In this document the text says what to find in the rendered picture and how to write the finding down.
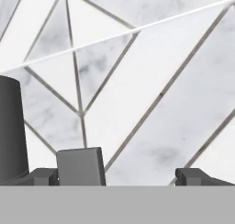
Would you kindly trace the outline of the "dark grey cylinder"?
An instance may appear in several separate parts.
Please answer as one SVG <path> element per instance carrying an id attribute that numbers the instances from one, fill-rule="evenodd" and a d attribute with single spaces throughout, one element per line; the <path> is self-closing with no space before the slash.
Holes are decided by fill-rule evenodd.
<path id="1" fill-rule="evenodd" d="M 28 174 L 20 83 L 0 75 L 0 185 Z"/>

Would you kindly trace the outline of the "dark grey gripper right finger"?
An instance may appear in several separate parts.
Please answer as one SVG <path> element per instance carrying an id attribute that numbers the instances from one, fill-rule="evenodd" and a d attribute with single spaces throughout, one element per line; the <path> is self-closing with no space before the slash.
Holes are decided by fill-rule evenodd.
<path id="1" fill-rule="evenodd" d="M 176 185 L 197 185 L 197 186 L 235 186 L 235 184 L 219 180 L 204 173 L 199 168 L 177 168 L 175 170 Z"/>

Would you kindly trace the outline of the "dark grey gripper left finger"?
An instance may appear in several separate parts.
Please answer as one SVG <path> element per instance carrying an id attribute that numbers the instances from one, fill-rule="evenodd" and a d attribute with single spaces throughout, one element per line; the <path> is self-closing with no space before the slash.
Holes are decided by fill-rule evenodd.
<path id="1" fill-rule="evenodd" d="M 34 186 L 34 185 L 58 185 L 59 176 L 57 168 L 37 168 L 25 177 L 17 178 L 8 182 L 4 185 L 23 185 L 23 186 Z"/>

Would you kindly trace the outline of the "grey rectangular block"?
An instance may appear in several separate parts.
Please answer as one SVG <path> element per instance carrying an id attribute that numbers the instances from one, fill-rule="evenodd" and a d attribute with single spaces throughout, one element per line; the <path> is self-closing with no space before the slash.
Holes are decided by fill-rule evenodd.
<path id="1" fill-rule="evenodd" d="M 62 150 L 56 158 L 60 185 L 106 186 L 100 147 Z"/>

